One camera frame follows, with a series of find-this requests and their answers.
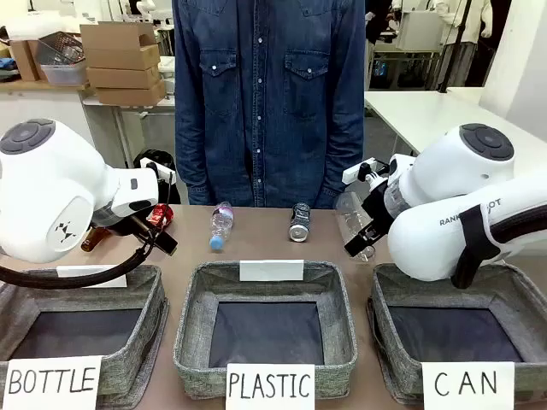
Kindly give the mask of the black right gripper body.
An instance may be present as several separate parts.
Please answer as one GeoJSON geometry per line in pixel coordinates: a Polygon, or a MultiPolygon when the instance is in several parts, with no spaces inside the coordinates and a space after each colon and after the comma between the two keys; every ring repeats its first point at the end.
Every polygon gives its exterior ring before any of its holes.
{"type": "Polygon", "coordinates": [[[367,224],[367,232],[386,234],[394,219],[387,211],[384,201],[386,186],[377,186],[363,200],[362,208],[371,219],[367,224]]]}

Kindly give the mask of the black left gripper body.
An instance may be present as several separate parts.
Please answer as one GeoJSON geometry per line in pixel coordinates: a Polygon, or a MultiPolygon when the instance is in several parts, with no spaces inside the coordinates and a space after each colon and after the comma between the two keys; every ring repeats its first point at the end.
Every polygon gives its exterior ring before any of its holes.
{"type": "Polygon", "coordinates": [[[166,255],[173,255],[178,246],[178,242],[169,233],[160,228],[155,228],[150,222],[145,221],[136,214],[123,218],[109,226],[99,225],[96,221],[92,221],[91,227],[105,228],[111,234],[120,237],[135,236],[141,243],[145,243],[151,235],[155,235],[154,247],[166,255]]]}

